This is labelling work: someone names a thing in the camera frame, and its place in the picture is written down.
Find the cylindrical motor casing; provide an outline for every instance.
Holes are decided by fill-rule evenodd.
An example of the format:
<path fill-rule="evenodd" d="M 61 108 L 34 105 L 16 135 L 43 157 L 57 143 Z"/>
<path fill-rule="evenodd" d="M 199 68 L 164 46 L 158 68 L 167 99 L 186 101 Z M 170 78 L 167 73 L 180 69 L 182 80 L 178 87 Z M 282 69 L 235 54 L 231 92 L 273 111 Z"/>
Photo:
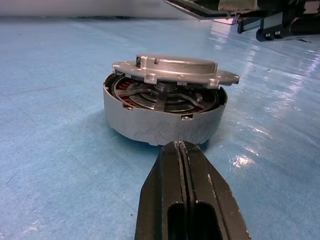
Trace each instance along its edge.
<path fill-rule="evenodd" d="M 150 145 L 166 145 L 172 141 L 193 144 L 206 142 L 218 129 L 227 103 L 227 93 L 220 87 L 219 106 L 201 113 L 181 115 L 125 105 L 103 84 L 104 113 L 110 127 L 123 136 Z"/>

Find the blue vinyl floor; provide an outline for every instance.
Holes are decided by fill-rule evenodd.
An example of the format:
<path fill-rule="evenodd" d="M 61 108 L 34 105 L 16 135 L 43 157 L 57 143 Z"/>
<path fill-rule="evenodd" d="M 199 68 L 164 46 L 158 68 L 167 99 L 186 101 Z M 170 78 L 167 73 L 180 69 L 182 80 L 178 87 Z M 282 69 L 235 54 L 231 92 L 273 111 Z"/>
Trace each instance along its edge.
<path fill-rule="evenodd" d="M 102 86 L 140 52 L 240 75 L 203 150 L 254 240 L 320 239 L 320 40 L 262 43 L 236 27 L 0 18 L 0 240 L 134 239 L 160 147 L 110 129 Z"/>

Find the metal bracket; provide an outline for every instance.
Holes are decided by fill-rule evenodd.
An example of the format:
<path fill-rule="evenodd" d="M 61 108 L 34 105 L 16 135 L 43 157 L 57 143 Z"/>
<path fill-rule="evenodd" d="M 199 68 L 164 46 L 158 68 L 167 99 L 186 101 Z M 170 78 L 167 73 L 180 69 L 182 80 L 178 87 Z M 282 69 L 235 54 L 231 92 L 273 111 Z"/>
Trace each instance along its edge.
<path fill-rule="evenodd" d="M 197 145 L 164 146 L 140 194 L 135 240 L 249 240 L 237 202 Z"/>
<path fill-rule="evenodd" d="M 238 75 L 217 67 L 218 63 L 211 60 L 145 53 L 138 54 L 136 61 L 117 61 L 112 65 L 114 73 L 153 85 L 165 81 L 218 89 L 219 85 L 239 83 Z"/>

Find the glossy floor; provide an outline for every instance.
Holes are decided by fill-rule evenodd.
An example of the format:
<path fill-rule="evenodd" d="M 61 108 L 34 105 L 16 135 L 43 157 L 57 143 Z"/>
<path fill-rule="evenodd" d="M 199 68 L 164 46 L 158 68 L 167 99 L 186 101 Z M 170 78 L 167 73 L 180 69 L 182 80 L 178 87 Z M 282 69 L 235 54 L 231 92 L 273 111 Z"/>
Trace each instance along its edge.
<path fill-rule="evenodd" d="M 319 238 L 319 39 L 261 43 L 196 20 L 2 18 L 0 32 L 0 240 L 134 239 L 160 147 L 108 127 L 102 85 L 140 52 L 240 75 L 203 150 L 253 239 Z"/>

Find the electric motor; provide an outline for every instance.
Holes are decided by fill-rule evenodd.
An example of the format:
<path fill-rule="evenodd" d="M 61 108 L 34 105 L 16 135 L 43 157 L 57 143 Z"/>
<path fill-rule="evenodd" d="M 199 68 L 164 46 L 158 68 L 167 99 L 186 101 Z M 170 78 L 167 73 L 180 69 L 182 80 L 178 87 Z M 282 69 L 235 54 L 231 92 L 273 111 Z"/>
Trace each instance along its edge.
<path fill-rule="evenodd" d="M 239 82 L 238 75 L 217 66 L 158 54 L 115 62 L 103 84 L 106 121 L 125 137 L 154 146 L 202 144 L 216 132 L 227 103 L 219 85 Z"/>

